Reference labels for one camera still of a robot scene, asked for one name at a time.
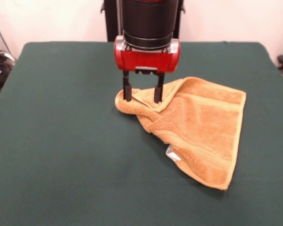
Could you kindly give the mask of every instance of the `white towel label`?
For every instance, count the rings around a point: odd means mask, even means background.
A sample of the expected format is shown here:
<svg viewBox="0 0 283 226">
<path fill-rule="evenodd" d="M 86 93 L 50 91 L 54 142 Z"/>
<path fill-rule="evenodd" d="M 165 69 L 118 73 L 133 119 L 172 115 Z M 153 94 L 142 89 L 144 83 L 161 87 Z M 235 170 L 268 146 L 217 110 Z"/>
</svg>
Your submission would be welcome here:
<svg viewBox="0 0 283 226">
<path fill-rule="evenodd" d="M 181 158 L 179 158 L 179 156 L 173 152 L 172 145 L 169 145 L 168 149 L 166 150 L 166 155 L 173 161 L 181 161 Z"/>
</svg>

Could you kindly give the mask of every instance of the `green tablecloth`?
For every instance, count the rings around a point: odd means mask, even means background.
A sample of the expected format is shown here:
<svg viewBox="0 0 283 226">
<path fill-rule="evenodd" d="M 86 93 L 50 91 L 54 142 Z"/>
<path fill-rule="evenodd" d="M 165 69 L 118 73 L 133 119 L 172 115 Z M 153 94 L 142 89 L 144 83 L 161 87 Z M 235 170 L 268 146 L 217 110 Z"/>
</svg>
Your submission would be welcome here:
<svg viewBox="0 0 283 226">
<path fill-rule="evenodd" d="M 183 43 L 175 74 L 247 92 L 229 190 L 117 111 L 112 43 L 27 44 L 0 96 L 0 226 L 283 226 L 283 78 L 257 43 Z M 135 88 L 151 75 L 132 75 Z"/>
</svg>

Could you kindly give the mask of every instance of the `orange towel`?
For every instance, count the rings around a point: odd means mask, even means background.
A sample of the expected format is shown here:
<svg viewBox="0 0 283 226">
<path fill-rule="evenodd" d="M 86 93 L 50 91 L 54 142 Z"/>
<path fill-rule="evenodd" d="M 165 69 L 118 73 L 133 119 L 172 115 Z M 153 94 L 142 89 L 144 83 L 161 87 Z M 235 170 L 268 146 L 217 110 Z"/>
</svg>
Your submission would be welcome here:
<svg viewBox="0 0 283 226">
<path fill-rule="evenodd" d="M 137 115 L 143 128 L 172 146 L 178 168 L 200 183 L 226 190 L 232 180 L 246 93 L 195 77 L 164 85 L 163 102 L 154 89 L 133 89 L 132 101 L 116 96 L 116 107 Z"/>
</svg>

